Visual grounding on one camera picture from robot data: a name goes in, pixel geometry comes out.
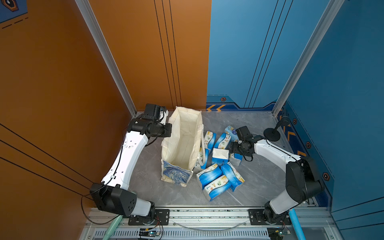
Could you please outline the blue tissue pack column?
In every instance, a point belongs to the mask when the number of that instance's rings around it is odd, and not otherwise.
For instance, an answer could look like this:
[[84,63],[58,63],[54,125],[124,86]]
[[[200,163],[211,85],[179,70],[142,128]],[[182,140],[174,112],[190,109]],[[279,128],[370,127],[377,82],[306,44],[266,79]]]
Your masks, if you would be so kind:
[[243,160],[243,156],[236,153],[231,153],[229,156],[229,162],[234,166],[238,167]]

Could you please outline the Vinda cartoon tissue pack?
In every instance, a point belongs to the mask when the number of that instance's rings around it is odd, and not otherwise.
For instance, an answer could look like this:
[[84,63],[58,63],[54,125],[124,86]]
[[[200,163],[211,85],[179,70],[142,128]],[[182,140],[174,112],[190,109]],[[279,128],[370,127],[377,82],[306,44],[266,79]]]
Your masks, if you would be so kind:
[[239,137],[237,135],[236,129],[232,126],[225,128],[225,133],[231,137],[231,142],[238,142]]

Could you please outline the cream canvas bag blue print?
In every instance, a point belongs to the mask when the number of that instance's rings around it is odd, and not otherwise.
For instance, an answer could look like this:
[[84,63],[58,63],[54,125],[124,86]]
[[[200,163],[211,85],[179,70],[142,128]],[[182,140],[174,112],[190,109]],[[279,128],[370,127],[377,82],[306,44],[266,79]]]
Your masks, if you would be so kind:
[[176,107],[168,123],[172,125],[172,133],[162,141],[161,180],[186,187],[204,140],[202,112]]

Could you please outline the blue tissue pack frontmost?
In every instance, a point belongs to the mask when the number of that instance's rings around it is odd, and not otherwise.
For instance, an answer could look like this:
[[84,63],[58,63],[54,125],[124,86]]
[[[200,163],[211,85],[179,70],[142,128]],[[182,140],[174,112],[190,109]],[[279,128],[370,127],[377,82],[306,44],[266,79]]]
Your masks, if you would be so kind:
[[211,183],[209,183],[208,185],[206,185],[203,188],[203,193],[208,201],[212,201],[220,194],[226,192],[231,186],[232,183],[230,182],[230,180],[225,175],[222,175]]

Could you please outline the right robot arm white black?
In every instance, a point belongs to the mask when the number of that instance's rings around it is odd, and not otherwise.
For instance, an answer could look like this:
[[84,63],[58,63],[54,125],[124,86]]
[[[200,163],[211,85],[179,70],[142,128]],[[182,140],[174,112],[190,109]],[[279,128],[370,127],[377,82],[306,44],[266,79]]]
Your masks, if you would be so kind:
[[257,154],[285,172],[285,190],[265,204],[263,215],[267,224],[280,222],[291,209],[325,190],[314,159],[289,153],[266,139],[233,142],[230,144],[230,153],[250,158]]

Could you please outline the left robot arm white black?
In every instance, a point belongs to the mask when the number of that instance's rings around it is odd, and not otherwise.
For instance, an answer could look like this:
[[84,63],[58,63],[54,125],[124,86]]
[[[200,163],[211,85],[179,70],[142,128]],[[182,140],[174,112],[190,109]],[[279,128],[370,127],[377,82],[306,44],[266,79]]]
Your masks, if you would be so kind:
[[90,195],[100,211],[124,218],[138,217],[144,223],[155,219],[155,204],[142,200],[129,191],[130,180],[141,152],[149,139],[168,138],[172,124],[165,120],[133,119],[128,125],[119,153],[112,168],[100,184],[91,186]]

